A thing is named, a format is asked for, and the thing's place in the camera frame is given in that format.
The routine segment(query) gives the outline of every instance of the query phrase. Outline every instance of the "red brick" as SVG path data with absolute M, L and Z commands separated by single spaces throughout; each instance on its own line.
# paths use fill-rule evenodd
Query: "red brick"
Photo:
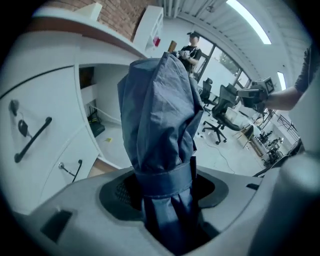
M 102 5 L 98 22 L 131 41 L 144 9 L 148 5 L 157 5 L 156 0 L 52 0 L 45 6 L 74 11 L 95 2 Z

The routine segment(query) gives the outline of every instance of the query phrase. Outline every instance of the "blue cloth bag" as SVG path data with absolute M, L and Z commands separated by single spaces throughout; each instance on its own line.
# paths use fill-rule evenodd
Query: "blue cloth bag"
M 192 249 L 198 207 L 193 137 L 203 108 L 197 82 L 170 53 L 137 60 L 118 84 L 125 150 L 142 190 L 146 228 L 175 255 Z

